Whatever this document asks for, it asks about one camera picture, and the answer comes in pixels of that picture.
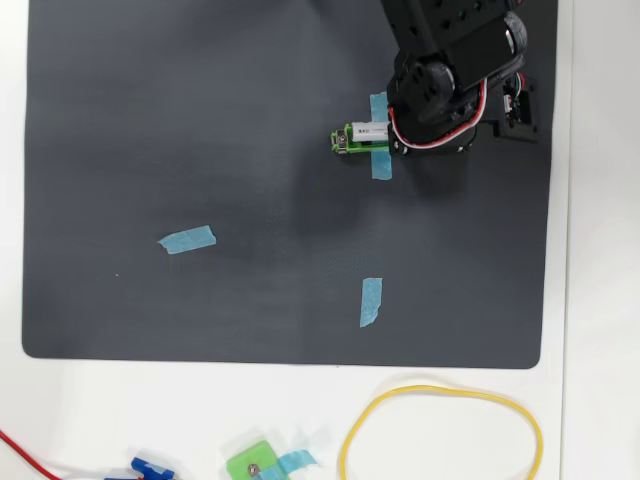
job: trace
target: green plastic block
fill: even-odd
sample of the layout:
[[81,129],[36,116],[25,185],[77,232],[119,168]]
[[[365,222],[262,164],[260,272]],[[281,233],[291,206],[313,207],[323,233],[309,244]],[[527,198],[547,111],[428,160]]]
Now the green plastic block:
[[251,480],[249,467],[257,465],[261,472],[278,465],[278,457],[264,440],[227,461],[227,472],[233,480]]

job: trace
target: white table surface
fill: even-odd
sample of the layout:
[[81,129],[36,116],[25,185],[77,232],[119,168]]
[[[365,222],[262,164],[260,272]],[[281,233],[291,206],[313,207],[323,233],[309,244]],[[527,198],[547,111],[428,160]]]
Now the white table surface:
[[[575,3],[574,12],[573,0],[560,0],[542,357],[531,370],[499,371],[27,357],[20,317],[28,2],[0,2],[0,428],[56,473],[75,472],[69,478],[122,474],[112,469],[140,452],[184,480],[222,478],[234,448],[265,435],[281,453],[309,448],[322,464],[295,478],[333,479],[342,440],[373,395],[426,382],[522,402],[545,435],[540,479],[561,471],[565,479],[640,478],[640,67],[632,63],[640,4],[620,0],[608,11],[600,0]],[[515,480],[533,448],[526,423],[502,407],[407,397],[362,429],[350,478]],[[0,477],[40,478],[2,445]]]

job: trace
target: yellow rubber band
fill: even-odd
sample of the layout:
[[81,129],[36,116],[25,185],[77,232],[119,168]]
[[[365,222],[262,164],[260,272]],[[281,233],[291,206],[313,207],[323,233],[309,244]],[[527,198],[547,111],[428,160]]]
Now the yellow rubber band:
[[514,402],[513,400],[509,400],[508,398],[499,397],[498,395],[492,395],[490,393],[482,393],[482,392],[474,392],[472,390],[457,390],[454,388],[444,388],[444,387],[435,387],[432,385],[412,385],[410,387],[401,387],[396,388],[394,390],[390,390],[387,393],[383,393],[378,398],[376,398],[373,402],[369,404],[355,425],[351,428],[349,435],[347,435],[344,444],[342,445],[342,450],[340,451],[340,478],[342,480],[347,480],[347,453],[349,452],[349,447],[351,446],[351,442],[355,437],[356,433],[367,419],[367,417],[373,412],[373,410],[382,402],[384,402],[387,398],[393,397],[395,395],[402,395],[404,393],[416,393],[416,392],[427,392],[427,393],[437,393],[441,395],[451,395],[456,397],[467,397],[467,398],[477,398],[480,400],[488,400],[490,402],[499,403],[500,405],[504,405],[506,407],[512,408],[516,412],[520,413],[524,418],[526,418],[536,433],[536,456],[533,461],[533,465],[531,466],[531,470],[529,470],[529,474],[527,476],[527,480],[533,480],[538,473],[538,469],[540,468],[540,463],[542,462],[542,452],[544,450],[544,442],[542,439],[542,431],[540,430],[540,426],[536,419],[529,413],[529,411],[524,408],[522,405]]

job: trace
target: robotic arm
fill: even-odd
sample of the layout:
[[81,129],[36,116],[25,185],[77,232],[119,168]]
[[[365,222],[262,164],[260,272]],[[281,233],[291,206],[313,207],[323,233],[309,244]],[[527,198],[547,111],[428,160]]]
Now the robotic arm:
[[524,0],[382,0],[400,52],[387,86],[388,122],[331,135],[337,153],[465,151],[482,120],[494,134],[536,141],[535,82],[524,65]]

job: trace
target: cable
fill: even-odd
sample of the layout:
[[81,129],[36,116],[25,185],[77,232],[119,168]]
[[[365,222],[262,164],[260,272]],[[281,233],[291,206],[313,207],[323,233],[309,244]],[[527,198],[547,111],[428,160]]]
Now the cable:
[[529,474],[527,476],[527,480],[533,480],[535,478],[536,473],[538,473],[538,469],[540,468],[540,462],[542,462],[542,452],[544,450],[544,442],[542,439],[542,431],[540,430],[540,426],[536,419],[529,413],[529,411],[524,408],[522,405],[514,402],[513,400],[509,400],[508,398],[500,397],[498,395],[492,395],[490,393],[482,393],[482,392],[474,392],[472,390],[458,390],[453,388],[444,388],[444,387],[435,387],[433,385],[412,385],[409,387],[401,387],[396,388],[394,390],[390,390],[387,393],[384,393],[377,397],[373,402],[369,404],[355,425],[351,428],[351,431],[347,435],[344,444],[342,445],[342,450],[340,451],[340,479],[347,480],[347,453],[349,452],[349,447],[351,446],[351,442],[353,441],[353,437],[355,437],[356,433],[367,419],[367,417],[375,410],[375,408],[385,401],[387,398],[393,397],[395,395],[402,395],[405,393],[416,393],[416,392],[426,392],[426,393],[437,393],[441,395],[451,395],[456,397],[467,397],[467,398],[477,398],[480,400],[488,400],[490,402],[499,403],[501,405],[505,405],[509,408],[520,413],[523,417],[525,417],[536,433],[536,456],[533,461],[533,465],[531,466],[531,470],[529,470]]
[[478,122],[480,122],[480,119],[484,114],[484,109],[486,108],[486,106],[487,106],[487,79],[485,78],[480,84],[480,102],[478,105],[478,110],[476,111],[475,115],[471,118],[471,120],[469,120],[466,123],[463,123],[457,129],[446,134],[444,137],[438,140],[434,140],[433,142],[425,143],[425,144],[411,143],[409,140],[405,139],[400,134],[400,132],[398,131],[398,126],[396,124],[396,115],[395,115],[395,112],[393,111],[393,107],[389,108],[389,115],[391,116],[391,126],[393,127],[393,132],[396,134],[396,137],[398,137],[398,139],[405,146],[416,149],[416,150],[428,150],[430,148],[441,147],[442,145],[445,145],[446,143],[453,140],[454,138],[462,135],[464,132],[466,132],[470,128],[475,127],[478,124]]
[[513,99],[517,99],[522,93],[522,80],[520,79],[520,73],[516,73],[516,94]]
[[0,439],[4,440],[4,442],[13,448],[18,455],[24,458],[29,465],[35,468],[40,474],[47,477],[49,480],[61,480],[60,477],[56,477],[54,474],[46,470],[42,465],[36,462],[31,455],[25,452],[20,446],[11,440],[2,430],[0,430]]

